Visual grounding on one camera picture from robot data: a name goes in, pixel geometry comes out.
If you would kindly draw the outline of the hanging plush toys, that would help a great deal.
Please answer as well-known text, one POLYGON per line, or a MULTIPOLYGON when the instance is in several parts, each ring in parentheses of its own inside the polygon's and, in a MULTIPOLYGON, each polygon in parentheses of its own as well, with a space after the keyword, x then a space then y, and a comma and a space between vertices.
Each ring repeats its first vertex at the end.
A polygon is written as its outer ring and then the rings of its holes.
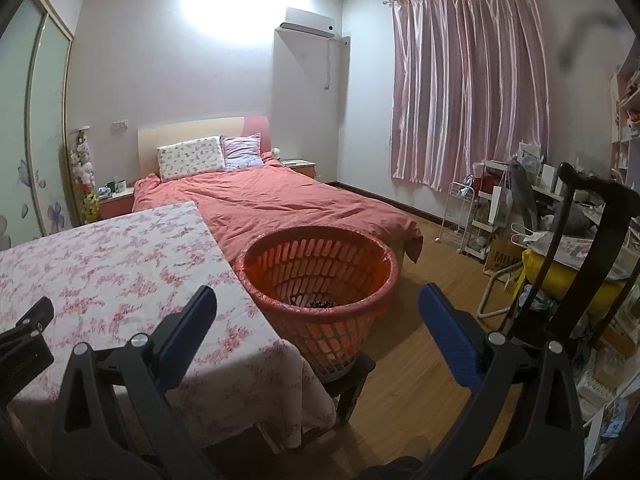
POLYGON ((80 127, 70 137, 70 171, 74 185, 85 195, 92 193, 96 187, 88 142, 89 130, 89 126, 80 127))

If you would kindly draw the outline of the right nightstand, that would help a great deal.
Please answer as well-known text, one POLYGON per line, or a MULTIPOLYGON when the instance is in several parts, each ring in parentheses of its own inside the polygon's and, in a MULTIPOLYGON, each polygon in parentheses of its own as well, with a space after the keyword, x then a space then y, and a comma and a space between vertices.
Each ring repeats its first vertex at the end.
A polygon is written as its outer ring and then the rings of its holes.
POLYGON ((314 179, 317 177, 316 164, 306 159, 283 159, 281 164, 288 169, 314 179))

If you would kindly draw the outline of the beige pink headboard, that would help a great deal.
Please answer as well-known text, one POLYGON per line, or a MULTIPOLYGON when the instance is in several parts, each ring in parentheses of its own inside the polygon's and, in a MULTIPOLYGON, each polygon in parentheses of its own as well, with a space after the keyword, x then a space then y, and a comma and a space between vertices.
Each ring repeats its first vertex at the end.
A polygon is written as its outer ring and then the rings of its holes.
POLYGON ((158 174, 156 150, 163 145, 176 144, 206 136, 250 136, 260 134, 262 152, 271 150, 270 125, 267 116, 221 117, 173 122, 138 131, 140 176, 158 174))

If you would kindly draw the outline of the pink striped curtain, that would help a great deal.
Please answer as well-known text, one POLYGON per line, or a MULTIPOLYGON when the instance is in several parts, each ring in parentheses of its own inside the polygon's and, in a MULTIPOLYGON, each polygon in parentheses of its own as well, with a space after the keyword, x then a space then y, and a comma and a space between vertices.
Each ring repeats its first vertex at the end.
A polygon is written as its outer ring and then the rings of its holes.
POLYGON ((538 0, 392 0, 390 176, 440 192, 483 159, 550 148, 538 0))

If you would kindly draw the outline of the glass wardrobe purple flowers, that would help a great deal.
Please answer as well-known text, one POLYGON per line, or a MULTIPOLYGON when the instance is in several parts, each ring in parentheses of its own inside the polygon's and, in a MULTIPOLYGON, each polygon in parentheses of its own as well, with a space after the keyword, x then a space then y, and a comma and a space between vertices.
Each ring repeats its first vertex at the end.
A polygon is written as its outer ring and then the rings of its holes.
POLYGON ((1 37, 1 249, 77 223, 67 159, 73 36, 43 0, 23 0, 1 37))

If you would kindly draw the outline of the black stool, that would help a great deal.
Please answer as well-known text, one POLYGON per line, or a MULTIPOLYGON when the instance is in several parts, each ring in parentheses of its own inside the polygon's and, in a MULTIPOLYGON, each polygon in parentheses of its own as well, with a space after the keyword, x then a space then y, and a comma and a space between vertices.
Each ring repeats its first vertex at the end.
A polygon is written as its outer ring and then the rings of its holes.
POLYGON ((323 384, 326 393, 336 402, 336 426, 345 426, 349 423, 364 384, 369 374, 374 371, 375 365, 374 359, 361 353, 344 376, 323 384))

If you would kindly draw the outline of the salmon pink duvet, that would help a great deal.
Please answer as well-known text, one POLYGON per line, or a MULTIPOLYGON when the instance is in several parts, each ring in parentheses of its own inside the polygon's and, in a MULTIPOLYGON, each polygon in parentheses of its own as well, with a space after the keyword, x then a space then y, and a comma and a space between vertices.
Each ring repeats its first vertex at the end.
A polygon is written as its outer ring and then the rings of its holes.
POLYGON ((282 166, 270 153, 264 163, 164 182, 149 174, 134 185, 134 212, 192 202, 220 250, 234 263, 262 233, 292 226, 338 226, 366 232, 398 258, 419 260, 423 235, 408 214, 389 204, 334 188, 282 166))

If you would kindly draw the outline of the floral white pillow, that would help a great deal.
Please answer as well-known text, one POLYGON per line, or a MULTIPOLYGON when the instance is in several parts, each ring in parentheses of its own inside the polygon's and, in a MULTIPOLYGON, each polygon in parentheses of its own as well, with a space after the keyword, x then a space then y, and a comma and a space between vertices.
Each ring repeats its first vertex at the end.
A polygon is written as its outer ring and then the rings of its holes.
POLYGON ((226 170, 219 136, 160 146, 156 156, 163 182, 226 170))

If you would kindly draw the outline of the white green mug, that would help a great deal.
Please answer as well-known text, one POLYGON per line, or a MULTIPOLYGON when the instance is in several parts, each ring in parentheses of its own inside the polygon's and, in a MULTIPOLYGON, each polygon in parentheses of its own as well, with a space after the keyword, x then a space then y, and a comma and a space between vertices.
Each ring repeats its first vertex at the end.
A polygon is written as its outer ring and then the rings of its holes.
POLYGON ((127 188, 127 182, 125 180, 117 180, 115 182, 115 192, 120 193, 124 192, 127 188))

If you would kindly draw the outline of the pink left nightstand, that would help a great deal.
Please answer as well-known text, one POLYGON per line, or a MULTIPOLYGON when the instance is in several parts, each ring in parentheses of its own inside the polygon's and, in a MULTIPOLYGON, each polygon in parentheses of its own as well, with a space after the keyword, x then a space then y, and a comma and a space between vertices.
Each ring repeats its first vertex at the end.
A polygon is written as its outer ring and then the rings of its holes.
POLYGON ((114 193, 109 198, 101 198, 99 207, 102 220, 130 214, 134 208, 134 189, 126 188, 122 192, 114 193))

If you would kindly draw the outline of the red plastic laundry basket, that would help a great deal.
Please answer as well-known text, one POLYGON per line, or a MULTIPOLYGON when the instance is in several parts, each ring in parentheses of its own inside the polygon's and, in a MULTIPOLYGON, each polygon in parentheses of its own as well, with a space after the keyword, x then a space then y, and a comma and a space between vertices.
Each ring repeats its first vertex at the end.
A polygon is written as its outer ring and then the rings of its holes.
POLYGON ((322 382, 352 369, 399 282, 397 259, 386 244, 336 226, 264 234, 240 253, 234 270, 274 330, 322 382))

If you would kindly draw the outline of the pink floral tablecloth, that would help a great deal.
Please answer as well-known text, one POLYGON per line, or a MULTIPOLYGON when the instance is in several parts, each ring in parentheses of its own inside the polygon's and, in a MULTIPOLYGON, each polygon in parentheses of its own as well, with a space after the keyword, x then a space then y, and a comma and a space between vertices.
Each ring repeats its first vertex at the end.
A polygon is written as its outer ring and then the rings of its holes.
POLYGON ((201 286, 216 320, 168 401, 209 446, 255 425, 288 448, 334 424, 334 404, 299 351, 280 338, 231 269, 192 203, 161 206, 34 240, 1 255, 1 325, 40 298, 54 307, 53 363, 11 403, 38 460, 51 453, 54 404, 70 352, 126 344, 181 310, 201 286))

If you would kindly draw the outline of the striped purple pillow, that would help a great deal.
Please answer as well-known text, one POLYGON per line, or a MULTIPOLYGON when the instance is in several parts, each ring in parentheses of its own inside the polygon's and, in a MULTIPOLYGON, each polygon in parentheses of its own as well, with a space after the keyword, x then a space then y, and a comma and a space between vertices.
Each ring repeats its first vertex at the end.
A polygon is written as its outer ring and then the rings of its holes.
POLYGON ((220 144, 227 171, 235 171, 264 164, 262 137, 259 133, 249 136, 221 136, 220 144))

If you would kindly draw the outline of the cluttered desk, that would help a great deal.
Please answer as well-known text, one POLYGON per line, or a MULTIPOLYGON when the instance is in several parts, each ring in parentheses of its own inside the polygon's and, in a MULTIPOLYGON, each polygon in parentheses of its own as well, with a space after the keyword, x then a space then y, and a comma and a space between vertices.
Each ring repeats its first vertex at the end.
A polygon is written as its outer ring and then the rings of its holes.
POLYGON ((568 162, 556 180, 564 192, 549 204, 517 159, 489 159, 449 187, 466 213, 461 251, 483 260, 493 281, 516 278, 510 306, 480 304, 477 317, 500 316, 503 330, 528 342, 545 330, 598 338, 639 276, 639 256, 626 246, 638 192, 568 162))

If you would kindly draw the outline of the yellow green plush toy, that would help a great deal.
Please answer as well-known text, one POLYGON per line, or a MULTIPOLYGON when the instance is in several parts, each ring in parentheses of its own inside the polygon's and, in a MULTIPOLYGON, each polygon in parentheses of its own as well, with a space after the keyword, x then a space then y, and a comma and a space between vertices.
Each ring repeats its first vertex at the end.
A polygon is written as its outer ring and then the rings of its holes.
POLYGON ((82 200, 82 215, 86 223, 96 222, 100 218, 100 198, 95 192, 85 195, 82 200))

